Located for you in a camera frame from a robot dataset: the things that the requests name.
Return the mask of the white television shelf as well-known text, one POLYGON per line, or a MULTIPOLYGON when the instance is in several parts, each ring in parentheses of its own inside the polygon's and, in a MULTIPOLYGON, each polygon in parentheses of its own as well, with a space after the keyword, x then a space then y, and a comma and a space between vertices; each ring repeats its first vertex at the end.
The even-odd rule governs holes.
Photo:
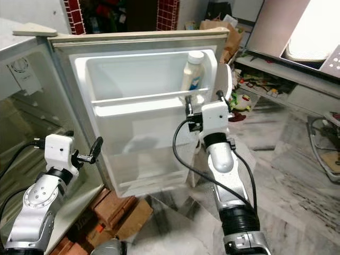
POLYGON ((246 54, 234 61, 242 90, 306 114, 340 113, 340 81, 320 78, 281 61, 246 54))

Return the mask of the white thermostat dial housing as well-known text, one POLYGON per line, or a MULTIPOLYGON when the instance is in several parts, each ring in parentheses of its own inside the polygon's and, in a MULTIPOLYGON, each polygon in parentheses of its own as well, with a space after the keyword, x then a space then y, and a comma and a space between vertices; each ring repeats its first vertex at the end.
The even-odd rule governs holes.
POLYGON ((27 58, 19 58, 8 66, 19 87, 24 90, 25 95, 31 95, 41 90, 40 82, 27 58))

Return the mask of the silver fridge door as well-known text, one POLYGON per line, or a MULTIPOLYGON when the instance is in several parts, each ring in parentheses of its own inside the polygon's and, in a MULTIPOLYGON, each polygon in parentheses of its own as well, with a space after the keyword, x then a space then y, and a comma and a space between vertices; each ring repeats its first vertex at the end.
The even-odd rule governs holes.
POLYGON ((73 107, 87 139, 102 137, 99 171, 120 197, 141 196, 184 184, 189 170, 172 151, 190 160, 199 142, 184 126, 184 97, 194 111, 215 100, 219 58, 228 29, 112 32, 57 36, 50 42, 69 85, 73 107), (190 51, 201 51, 197 90, 181 90, 190 51))

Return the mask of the orange brick row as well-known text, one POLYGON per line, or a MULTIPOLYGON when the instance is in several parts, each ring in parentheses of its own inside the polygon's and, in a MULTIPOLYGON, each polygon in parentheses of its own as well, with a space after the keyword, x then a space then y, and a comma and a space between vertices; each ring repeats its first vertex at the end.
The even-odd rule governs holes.
POLYGON ((100 244, 98 236, 71 233, 63 236, 49 255, 89 255, 100 244))

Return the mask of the white plastic bottle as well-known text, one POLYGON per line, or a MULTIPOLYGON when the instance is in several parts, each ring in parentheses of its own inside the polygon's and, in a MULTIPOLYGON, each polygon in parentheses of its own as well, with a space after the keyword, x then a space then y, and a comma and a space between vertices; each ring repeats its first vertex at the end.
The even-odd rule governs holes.
POLYGON ((201 51, 190 51, 182 76, 181 90, 197 90, 202 78, 202 61, 206 55, 201 51))

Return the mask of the black bag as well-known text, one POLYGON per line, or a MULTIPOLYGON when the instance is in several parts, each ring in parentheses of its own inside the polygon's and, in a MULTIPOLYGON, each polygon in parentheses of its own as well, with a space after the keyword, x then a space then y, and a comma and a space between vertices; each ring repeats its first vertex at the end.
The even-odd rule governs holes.
POLYGON ((226 15, 232 15, 232 7, 229 2, 209 2, 205 20, 224 20, 226 15))

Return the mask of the beige fridge hinge cover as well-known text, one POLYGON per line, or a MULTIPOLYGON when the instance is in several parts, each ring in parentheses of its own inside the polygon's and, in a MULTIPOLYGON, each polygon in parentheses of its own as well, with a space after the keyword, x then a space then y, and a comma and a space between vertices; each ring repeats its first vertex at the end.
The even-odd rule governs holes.
POLYGON ((49 27, 44 27, 35 23, 24 23, 12 30, 13 36, 32 36, 32 37, 56 37, 58 32, 49 27))

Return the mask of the grey robot leg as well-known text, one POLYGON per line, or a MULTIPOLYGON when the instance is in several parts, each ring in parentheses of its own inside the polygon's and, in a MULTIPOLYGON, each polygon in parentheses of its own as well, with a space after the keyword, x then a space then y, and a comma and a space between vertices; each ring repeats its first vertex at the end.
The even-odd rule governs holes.
POLYGON ((95 247, 89 255, 127 255, 127 245, 122 240, 108 240, 95 247))

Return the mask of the flat screen television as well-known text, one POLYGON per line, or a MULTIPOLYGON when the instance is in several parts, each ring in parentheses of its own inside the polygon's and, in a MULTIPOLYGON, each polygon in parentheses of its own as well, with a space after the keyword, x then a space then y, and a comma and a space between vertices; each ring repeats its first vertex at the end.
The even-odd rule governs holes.
POLYGON ((340 0, 264 0, 246 48, 340 78, 340 0))

